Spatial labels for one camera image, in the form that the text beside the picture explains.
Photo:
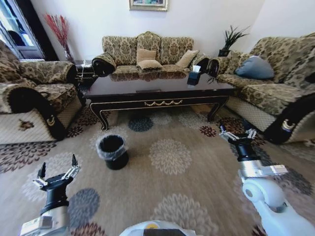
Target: black trash can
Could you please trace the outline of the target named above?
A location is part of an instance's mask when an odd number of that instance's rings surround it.
[[[96,149],[99,157],[105,160],[111,170],[120,170],[128,163],[125,141],[119,135],[107,135],[98,139]]]

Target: wall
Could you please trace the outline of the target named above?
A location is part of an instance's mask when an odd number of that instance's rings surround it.
[[[315,0],[265,0],[243,50],[249,52],[263,37],[300,37],[314,32],[314,9]]]
[[[69,20],[69,44],[75,59],[102,53],[104,35],[137,36],[152,31],[161,36],[191,36],[195,48],[216,56],[229,25],[252,26],[264,0],[169,0],[168,12],[129,11],[128,0],[31,0],[60,59],[64,52],[43,20],[62,14]],[[234,46],[240,48],[245,39]]]

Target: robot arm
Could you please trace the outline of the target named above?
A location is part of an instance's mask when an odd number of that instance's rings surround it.
[[[73,181],[79,171],[80,167],[73,155],[72,167],[66,173],[45,180],[46,163],[43,163],[33,183],[39,189],[47,192],[46,205],[41,210],[39,218],[23,224],[20,236],[68,235],[70,218],[67,208],[69,202],[67,201],[65,191],[67,185]]]
[[[254,152],[251,142],[256,131],[250,129],[238,136],[220,126],[220,136],[233,144],[239,154],[241,165],[238,174],[243,182],[243,193],[253,203],[261,217],[261,223],[268,236],[313,236],[314,226],[300,216],[285,199],[282,189],[267,176],[284,175],[284,165],[263,166]]]

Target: picture frame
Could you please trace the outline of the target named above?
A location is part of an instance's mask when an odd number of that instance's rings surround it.
[[[129,0],[129,10],[167,11],[169,0]]]

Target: plastic bag liner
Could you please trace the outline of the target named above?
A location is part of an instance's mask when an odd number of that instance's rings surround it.
[[[105,161],[115,161],[126,152],[125,140],[119,135],[105,135],[96,142],[98,156]]]

